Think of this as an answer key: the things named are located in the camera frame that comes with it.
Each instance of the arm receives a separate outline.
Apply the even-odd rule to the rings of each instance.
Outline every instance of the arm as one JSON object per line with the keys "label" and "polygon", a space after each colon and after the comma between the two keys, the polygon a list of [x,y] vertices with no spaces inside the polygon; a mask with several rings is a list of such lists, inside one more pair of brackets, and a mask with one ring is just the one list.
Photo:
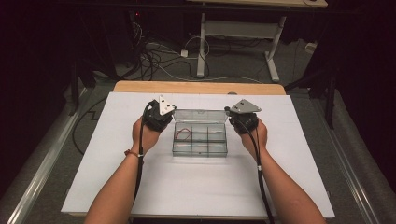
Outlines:
{"label": "arm", "polygon": [[[260,119],[257,131],[253,131],[252,135],[260,149],[262,175],[282,223],[325,223],[322,214],[312,199],[268,153],[266,149],[267,129]],[[253,143],[248,134],[241,134],[241,138],[247,151],[257,160]]]}
{"label": "arm", "polygon": [[[142,119],[134,124],[131,151],[139,153],[139,134]],[[160,133],[143,128],[144,154],[158,141]],[[134,188],[137,178],[138,158],[128,154],[116,172],[107,180],[96,195],[88,211],[85,223],[126,223],[134,204]]]}

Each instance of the table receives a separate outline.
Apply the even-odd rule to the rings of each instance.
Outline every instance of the table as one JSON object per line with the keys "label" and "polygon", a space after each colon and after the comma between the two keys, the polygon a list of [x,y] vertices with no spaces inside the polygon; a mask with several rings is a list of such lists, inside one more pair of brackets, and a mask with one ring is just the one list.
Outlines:
{"label": "table", "polygon": [[[218,3],[218,4],[243,4],[255,6],[272,6],[272,7],[327,7],[325,0],[189,0],[192,2]],[[267,62],[271,79],[279,82],[279,75],[274,63],[274,54],[276,46],[282,34],[286,16],[282,16],[279,23],[257,23],[257,22],[236,22],[236,21],[207,21],[206,14],[202,13],[201,18],[201,35],[200,35],[200,52],[197,65],[197,76],[205,75],[205,36],[206,35],[226,35],[226,36],[243,36],[252,38],[269,38],[272,39],[271,50],[265,51],[265,61]]]}
{"label": "table", "polygon": [[[109,94],[62,212],[86,214],[97,192],[122,161],[123,150],[132,144],[132,123],[159,94],[184,109],[223,109],[241,98],[256,103],[262,108],[258,116],[270,130],[270,153],[311,196],[323,216],[334,217],[291,99],[281,86],[132,81],[119,82]],[[173,126],[172,121],[145,156],[133,217],[266,218],[256,164],[246,150],[241,150],[242,143],[229,122],[226,158],[174,158]]]}

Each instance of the table leg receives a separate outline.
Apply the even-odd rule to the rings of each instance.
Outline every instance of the table leg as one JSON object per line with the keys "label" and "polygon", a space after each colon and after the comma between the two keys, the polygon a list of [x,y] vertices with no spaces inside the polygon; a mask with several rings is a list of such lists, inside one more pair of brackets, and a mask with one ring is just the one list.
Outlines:
{"label": "table leg", "polygon": [[201,38],[198,55],[197,76],[203,77],[205,75],[205,18],[206,14],[202,13],[201,18]]}
{"label": "table leg", "polygon": [[270,71],[271,79],[273,82],[279,82],[279,76],[277,75],[275,63],[274,63],[274,54],[276,51],[277,43],[279,42],[280,35],[283,31],[283,26],[285,24],[286,17],[280,18],[279,24],[276,28],[276,33],[272,42],[271,51],[265,51],[265,59],[268,64],[268,69]]}

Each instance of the transparent container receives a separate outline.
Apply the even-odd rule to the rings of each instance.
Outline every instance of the transparent container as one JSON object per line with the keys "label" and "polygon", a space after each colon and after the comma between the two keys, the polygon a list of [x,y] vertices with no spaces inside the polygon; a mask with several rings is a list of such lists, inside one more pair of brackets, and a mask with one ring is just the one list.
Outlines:
{"label": "transparent container", "polygon": [[227,157],[225,111],[178,109],[174,117],[175,157]]}

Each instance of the hand-held controller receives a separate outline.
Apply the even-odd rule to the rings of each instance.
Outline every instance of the hand-held controller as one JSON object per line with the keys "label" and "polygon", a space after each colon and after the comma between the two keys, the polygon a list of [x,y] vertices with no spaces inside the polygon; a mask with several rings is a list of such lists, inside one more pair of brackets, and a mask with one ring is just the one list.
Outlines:
{"label": "hand-held controller", "polygon": [[254,112],[262,111],[258,106],[243,99],[233,107],[224,107],[224,110],[229,116],[230,123],[235,127],[239,134],[252,132],[259,125],[257,115]]}
{"label": "hand-held controller", "polygon": [[172,115],[175,113],[176,107],[162,96],[159,97],[158,101],[152,100],[148,104],[151,108],[144,113],[145,125],[152,131],[161,133],[172,121]]}

